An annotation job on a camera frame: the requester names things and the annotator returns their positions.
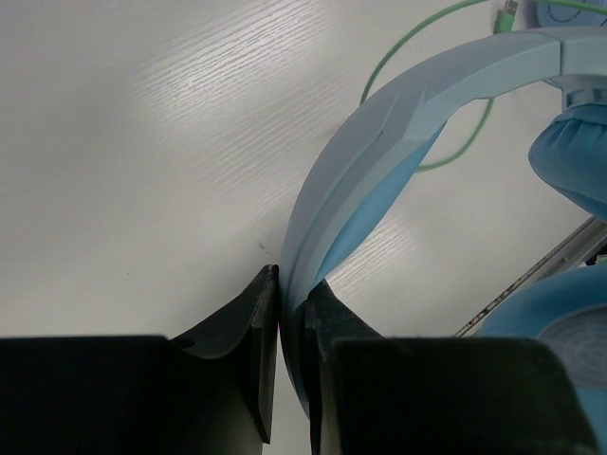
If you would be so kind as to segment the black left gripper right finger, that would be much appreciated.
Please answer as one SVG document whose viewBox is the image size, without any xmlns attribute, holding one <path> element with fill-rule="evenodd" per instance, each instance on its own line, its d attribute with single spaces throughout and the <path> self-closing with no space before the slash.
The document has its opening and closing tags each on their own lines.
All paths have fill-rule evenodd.
<svg viewBox="0 0 607 455">
<path fill-rule="evenodd" d="M 326 283 L 303 316 L 315 454 L 596 454 L 557 357 L 530 339 L 383 337 Z"/>
</svg>

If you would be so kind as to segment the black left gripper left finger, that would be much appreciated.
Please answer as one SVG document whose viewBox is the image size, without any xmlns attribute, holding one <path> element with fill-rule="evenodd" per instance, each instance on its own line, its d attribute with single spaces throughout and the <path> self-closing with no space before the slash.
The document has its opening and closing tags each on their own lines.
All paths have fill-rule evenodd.
<svg viewBox="0 0 607 455">
<path fill-rule="evenodd" d="M 278 269 L 183 334 L 1 342 L 5 454 L 259 454 L 272 422 Z"/>
</svg>

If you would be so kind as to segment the light blue headphones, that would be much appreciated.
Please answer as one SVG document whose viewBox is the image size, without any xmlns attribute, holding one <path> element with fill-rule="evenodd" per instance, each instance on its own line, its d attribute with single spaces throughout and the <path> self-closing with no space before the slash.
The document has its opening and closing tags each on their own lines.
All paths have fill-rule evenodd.
<svg viewBox="0 0 607 455">
<path fill-rule="evenodd" d="M 566 117 L 603 120 L 605 28 L 508 31 L 448 49 L 385 84 L 328 141 L 298 195 L 280 260 L 283 352 L 303 407 L 309 293 L 375 228 L 459 108 L 541 81 L 560 89 Z"/>
</svg>

